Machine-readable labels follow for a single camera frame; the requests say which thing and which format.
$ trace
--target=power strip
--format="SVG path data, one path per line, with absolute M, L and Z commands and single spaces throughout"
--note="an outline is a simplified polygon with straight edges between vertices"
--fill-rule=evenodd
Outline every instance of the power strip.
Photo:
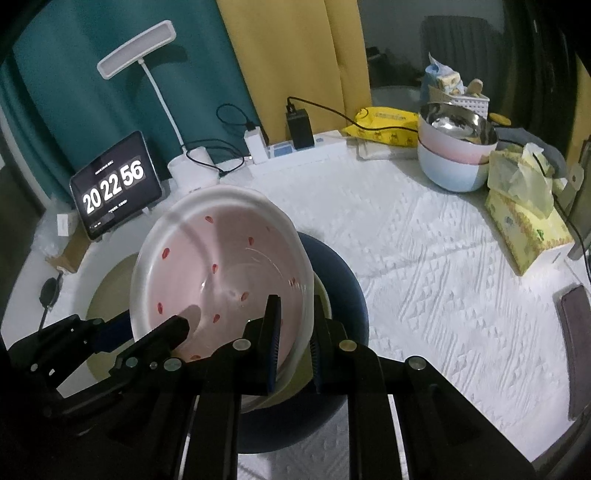
M 247 144 L 253 141 L 259 142 L 258 135 L 248 139 Z M 299 167 L 330 157 L 338 157 L 345 155 L 348 151 L 347 138 L 344 137 L 338 130 L 331 130 L 314 135 L 314 146 L 296 150 L 291 141 L 278 143 L 266 147 L 256 145 L 249 149 L 256 150 L 259 154 L 253 155 L 254 163 L 249 165 L 253 177 L 258 177 L 272 171 L 285 170 L 286 168 Z

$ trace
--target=gray towel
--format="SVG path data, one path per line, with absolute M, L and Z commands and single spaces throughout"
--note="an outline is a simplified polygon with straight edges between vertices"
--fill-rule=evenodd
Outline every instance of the gray towel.
M 507 128 L 507 127 L 496 127 L 496 134 L 499 137 L 498 150 L 503 150 L 508 144 L 519 144 L 521 146 L 526 143 L 535 143 L 536 145 L 544 149 L 544 156 L 548 159 L 548 162 L 554 167 L 554 178 L 566 177 L 566 160 L 560 151 L 548 145 L 541 138 L 536 137 L 534 134 L 530 134 L 524 128 Z

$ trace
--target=stacked bowls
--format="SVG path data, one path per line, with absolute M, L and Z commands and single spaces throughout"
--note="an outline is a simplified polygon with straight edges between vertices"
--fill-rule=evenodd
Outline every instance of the stacked bowls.
M 419 111 L 418 137 L 421 168 L 440 187 L 473 192 L 486 183 L 498 137 L 485 118 L 451 103 L 428 103 Z

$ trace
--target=white plastic bowl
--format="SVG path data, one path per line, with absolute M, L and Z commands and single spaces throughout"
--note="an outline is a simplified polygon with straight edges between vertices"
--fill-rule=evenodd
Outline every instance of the white plastic bowl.
M 180 315 L 190 332 L 175 354 L 199 360 L 240 338 L 270 294 L 281 297 L 282 310 L 277 392 L 312 334 L 310 260 L 287 215 L 264 195 L 229 185 L 197 190 L 156 222 L 139 252 L 129 302 L 134 339 Z M 244 396 L 242 411 L 264 400 Z
M 427 177 L 450 192 L 473 192 L 488 179 L 489 164 L 469 165 L 443 158 L 418 143 L 418 162 Z

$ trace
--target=white textured tablecloth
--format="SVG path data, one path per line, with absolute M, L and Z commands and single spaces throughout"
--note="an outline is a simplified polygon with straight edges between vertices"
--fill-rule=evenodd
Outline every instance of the white textured tablecloth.
M 243 168 L 224 182 L 259 190 L 298 230 L 349 264 L 368 305 L 369 346 L 378 355 L 427 358 L 529 460 L 566 431 L 569 377 L 554 304 L 575 284 L 589 288 L 584 264 L 567 260 L 533 277 L 516 276 L 484 209 L 485 190 L 450 194 L 415 160 L 359 161 L 353 152 L 257 178 Z M 104 276 L 139 251 L 157 216 L 135 219 L 93 244 L 79 272 L 64 277 L 47 324 L 72 313 L 84 317 Z M 31 253 L 2 324 L 9 347 L 37 330 L 38 292 L 51 274 L 40 275 L 43 268 Z M 60 387 L 63 394 L 94 381 L 85 364 L 77 374 Z M 240 455 L 239 477 L 347 479 L 348 444 L 343 408 L 297 445 Z

